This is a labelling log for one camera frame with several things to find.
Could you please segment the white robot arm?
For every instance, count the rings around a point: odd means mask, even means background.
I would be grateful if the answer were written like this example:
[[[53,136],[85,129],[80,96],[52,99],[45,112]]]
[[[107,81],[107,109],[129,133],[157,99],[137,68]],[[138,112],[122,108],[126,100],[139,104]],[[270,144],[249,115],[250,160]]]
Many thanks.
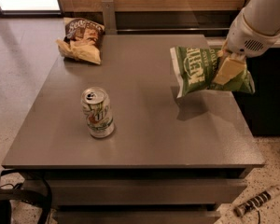
[[[280,37],[280,0],[250,0],[232,22],[218,52],[213,82],[225,85],[246,68],[247,58],[258,57]]]

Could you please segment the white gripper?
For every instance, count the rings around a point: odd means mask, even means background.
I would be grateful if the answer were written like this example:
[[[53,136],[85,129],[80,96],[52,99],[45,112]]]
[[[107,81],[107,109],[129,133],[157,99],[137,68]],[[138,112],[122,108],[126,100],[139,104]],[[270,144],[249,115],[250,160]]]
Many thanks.
[[[253,28],[245,17],[245,12],[246,9],[243,8],[232,22],[226,38],[225,49],[248,58],[257,57],[277,41],[280,36],[280,29],[258,30]],[[213,82],[218,85],[225,85],[244,70],[245,63],[231,57],[220,58]]]

